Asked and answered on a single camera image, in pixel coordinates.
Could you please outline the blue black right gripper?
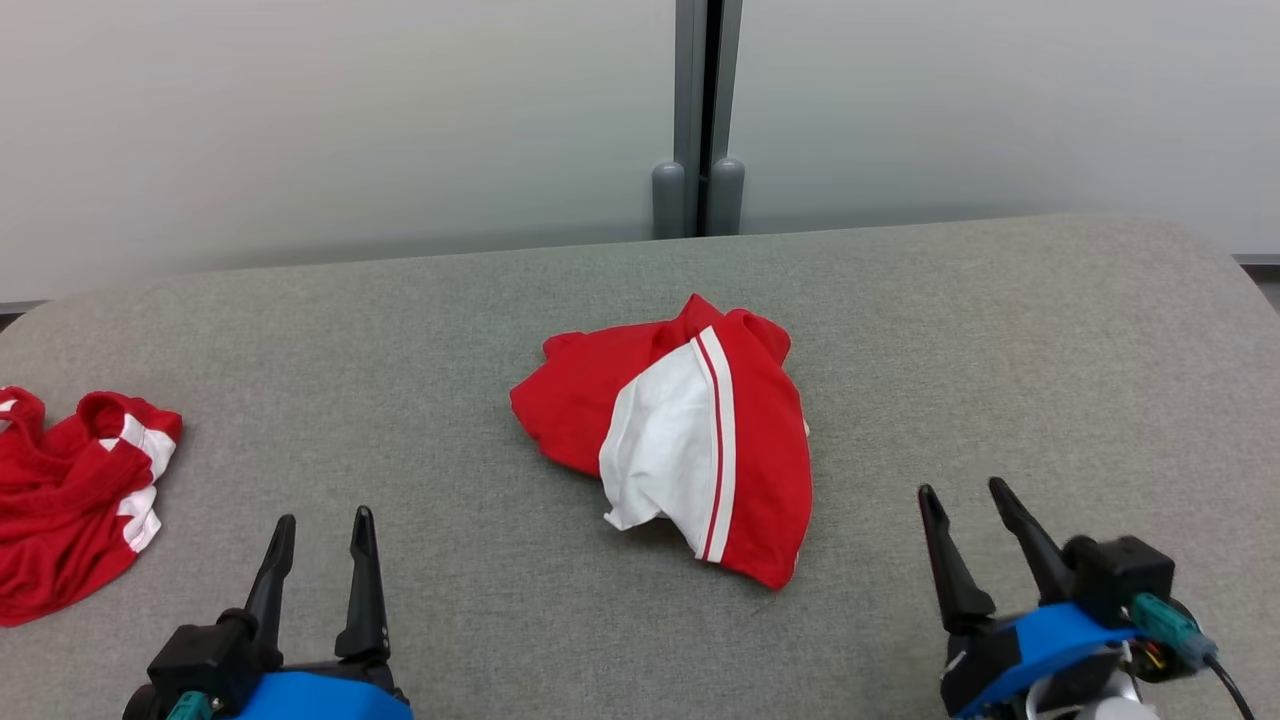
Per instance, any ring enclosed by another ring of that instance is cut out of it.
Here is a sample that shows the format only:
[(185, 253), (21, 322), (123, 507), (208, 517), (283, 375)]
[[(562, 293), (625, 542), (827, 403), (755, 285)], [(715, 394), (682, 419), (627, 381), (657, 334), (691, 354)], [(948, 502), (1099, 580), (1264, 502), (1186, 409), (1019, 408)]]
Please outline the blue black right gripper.
[(982, 717), (989, 708), (1097, 650), (1138, 637), (1138, 628), (1132, 624), (1106, 628), (1074, 603), (1062, 603), (1071, 598), (1075, 575), (1060, 547), (1005, 479), (991, 477), (988, 487), (1005, 528), (1016, 538), (1030, 569), (1041, 609), (980, 635), (992, 628), (995, 602), (969, 573), (933, 487), (922, 484), (918, 505), (942, 626), (951, 635), (975, 635), (941, 676), (941, 698), (954, 720)]

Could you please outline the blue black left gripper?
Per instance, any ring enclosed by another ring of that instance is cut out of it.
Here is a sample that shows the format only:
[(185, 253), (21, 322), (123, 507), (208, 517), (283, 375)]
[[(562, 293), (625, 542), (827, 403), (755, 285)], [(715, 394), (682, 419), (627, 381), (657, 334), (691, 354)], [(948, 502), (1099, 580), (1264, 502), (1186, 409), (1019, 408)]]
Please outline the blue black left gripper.
[[(294, 559), (296, 518), (282, 515), (253, 579), (244, 611), (253, 641), (278, 647), (284, 583)], [(338, 659), (279, 662), (262, 675), (230, 720), (413, 720), (413, 710), (388, 662), (390, 637), (372, 510), (358, 506), (349, 555), (353, 573), (346, 626), (335, 638)]]

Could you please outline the red Bulls basketball jersey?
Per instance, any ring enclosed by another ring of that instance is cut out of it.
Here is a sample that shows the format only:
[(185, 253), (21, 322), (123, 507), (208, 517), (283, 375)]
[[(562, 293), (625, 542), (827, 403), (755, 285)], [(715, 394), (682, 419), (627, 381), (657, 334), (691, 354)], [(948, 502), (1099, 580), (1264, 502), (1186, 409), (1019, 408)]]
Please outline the red Bulls basketball jersey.
[(552, 336), (509, 401), (545, 457), (602, 483), (616, 530), (671, 521), (696, 560), (781, 591), (814, 497), (790, 350), (768, 318), (692, 295), (669, 320)]

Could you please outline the crumpled red white garment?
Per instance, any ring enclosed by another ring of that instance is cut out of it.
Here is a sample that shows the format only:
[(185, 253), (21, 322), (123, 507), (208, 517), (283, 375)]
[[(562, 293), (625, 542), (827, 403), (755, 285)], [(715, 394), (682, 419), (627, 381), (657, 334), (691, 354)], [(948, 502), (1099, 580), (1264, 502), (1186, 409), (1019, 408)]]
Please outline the crumpled red white garment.
[(44, 402), (0, 387), (0, 626), (78, 603), (127, 571), (161, 530), (157, 482), (180, 414), (87, 393), (54, 425)]

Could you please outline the grey vertical partition frame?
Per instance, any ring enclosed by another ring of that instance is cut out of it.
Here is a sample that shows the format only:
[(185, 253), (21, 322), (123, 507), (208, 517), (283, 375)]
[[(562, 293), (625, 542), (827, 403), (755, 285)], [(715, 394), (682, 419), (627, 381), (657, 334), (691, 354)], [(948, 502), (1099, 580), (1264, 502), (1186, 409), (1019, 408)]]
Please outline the grey vertical partition frame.
[(686, 236), (705, 234), (707, 177), (730, 155), (742, 0), (676, 0), (675, 127), (685, 169)]

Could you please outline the grey fabric sofa seat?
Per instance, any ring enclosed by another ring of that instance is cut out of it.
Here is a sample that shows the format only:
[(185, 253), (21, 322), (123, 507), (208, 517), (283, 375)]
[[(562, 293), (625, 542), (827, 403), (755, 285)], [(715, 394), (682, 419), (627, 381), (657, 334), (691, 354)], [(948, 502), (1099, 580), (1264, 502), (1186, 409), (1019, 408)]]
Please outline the grey fabric sofa seat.
[[(691, 293), (782, 325), (815, 503), (772, 593), (678, 532), (620, 533), (509, 389), (547, 337)], [(297, 518), (280, 643), (332, 656), (355, 510), (376, 518), (392, 666), (421, 719), (945, 720), (916, 506), (975, 580), (1037, 598), (987, 489), (1057, 541), (1133, 534), (1261, 720), (1280, 720), (1280, 314), (1167, 222), (988, 222), (608, 243), (173, 277), (0, 333), (0, 386), (186, 421), (163, 529), (87, 600), (0, 629), (0, 720), (120, 720), (173, 630), (241, 603)]]

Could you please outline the grey cylindrical post cap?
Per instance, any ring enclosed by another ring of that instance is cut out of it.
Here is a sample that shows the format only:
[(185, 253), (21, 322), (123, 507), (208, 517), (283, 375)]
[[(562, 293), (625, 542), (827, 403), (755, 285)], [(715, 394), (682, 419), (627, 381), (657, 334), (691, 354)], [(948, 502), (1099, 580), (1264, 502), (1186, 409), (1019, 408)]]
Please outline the grey cylindrical post cap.
[(707, 236), (740, 233), (745, 174), (745, 165), (735, 158), (722, 158), (710, 165), (707, 177)]
[(654, 167), (652, 176), (652, 232), (654, 240), (676, 240), (686, 236), (685, 169), (680, 163), (666, 161)]

